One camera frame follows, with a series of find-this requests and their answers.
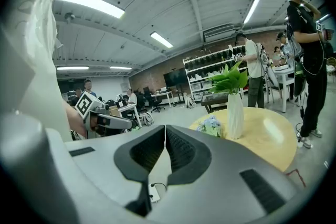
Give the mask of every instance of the person in blue shirt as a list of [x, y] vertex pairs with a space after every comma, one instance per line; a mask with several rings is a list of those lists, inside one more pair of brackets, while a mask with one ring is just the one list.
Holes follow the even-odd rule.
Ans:
[[91, 89], [92, 89], [92, 82], [91, 82], [91, 80], [87, 79], [86, 81], [84, 81], [84, 88], [85, 88], [85, 92], [91, 93], [94, 97], [97, 97], [97, 95], [93, 91], [91, 91]]

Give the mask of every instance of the white vase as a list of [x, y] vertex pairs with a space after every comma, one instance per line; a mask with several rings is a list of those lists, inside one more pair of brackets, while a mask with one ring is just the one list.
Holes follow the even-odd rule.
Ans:
[[228, 135], [232, 139], [241, 137], [244, 126], [244, 111], [240, 94], [229, 94], [227, 105]]

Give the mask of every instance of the shoe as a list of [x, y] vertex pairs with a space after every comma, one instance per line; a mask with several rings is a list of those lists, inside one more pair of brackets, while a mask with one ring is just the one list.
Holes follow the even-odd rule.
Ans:
[[322, 133], [321, 133], [321, 131], [318, 130], [318, 129], [312, 130], [312, 131], [309, 133], [309, 135], [311, 135], [311, 134], [314, 135], [314, 136], [316, 136], [316, 137], [319, 137], [319, 138], [322, 137]]
[[311, 148], [311, 142], [309, 137], [300, 136], [298, 142], [302, 142], [305, 148]]

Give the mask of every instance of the air conditioner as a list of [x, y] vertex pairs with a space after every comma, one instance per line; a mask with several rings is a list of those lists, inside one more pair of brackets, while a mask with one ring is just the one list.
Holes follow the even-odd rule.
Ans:
[[231, 24], [217, 26], [203, 32], [206, 43], [230, 37], [235, 33], [235, 26]]

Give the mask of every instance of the ceiling light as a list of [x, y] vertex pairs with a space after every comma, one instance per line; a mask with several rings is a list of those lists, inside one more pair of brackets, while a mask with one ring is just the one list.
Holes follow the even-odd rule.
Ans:
[[110, 67], [110, 69], [127, 69], [127, 70], [130, 70], [132, 68], [131, 67]]
[[325, 18], [327, 18], [330, 14], [325, 14], [321, 19], [319, 19], [317, 22], [321, 22], [323, 21]]
[[161, 37], [157, 32], [151, 33], [151, 37], [156, 39], [158, 42], [165, 45], [167, 48], [172, 48], [173, 45], [171, 45], [167, 40], [165, 40], [163, 37]]
[[107, 2], [104, 2], [103, 0], [62, 0], [62, 1], [72, 2], [75, 4], [94, 8], [101, 12], [112, 15], [118, 19], [125, 13], [125, 11], [123, 11], [122, 9], [115, 7]]
[[66, 67], [57, 67], [57, 70], [61, 71], [61, 70], [87, 70], [89, 69], [88, 66], [77, 66], [77, 67], [70, 67], [70, 66], [66, 66]]
[[247, 16], [246, 16], [246, 19], [245, 19], [245, 21], [244, 21], [244, 24], [246, 24], [246, 23], [250, 20], [252, 14], [253, 14], [253, 12], [254, 12], [254, 10], [256, 9], [256, 7], [257, 7], [257, 5], [258, 5], [258, 3], [259, 3], [259, 1], [260, 1], [260, 0], [253, 0], [253, 4], [252, 4], [252, 6], [251, 6], [250, 11], [248, 12], [248, 14], [247, 14]]

